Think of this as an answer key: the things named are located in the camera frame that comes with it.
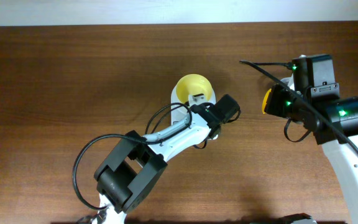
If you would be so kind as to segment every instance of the green led light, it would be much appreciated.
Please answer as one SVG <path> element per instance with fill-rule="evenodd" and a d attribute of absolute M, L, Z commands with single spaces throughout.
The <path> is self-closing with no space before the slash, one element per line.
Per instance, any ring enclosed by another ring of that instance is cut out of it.
<path fill-rule="evenodd" d="M 338 111 L 340 116 L 345 116 L 347 113 L 344 110 Z"/>

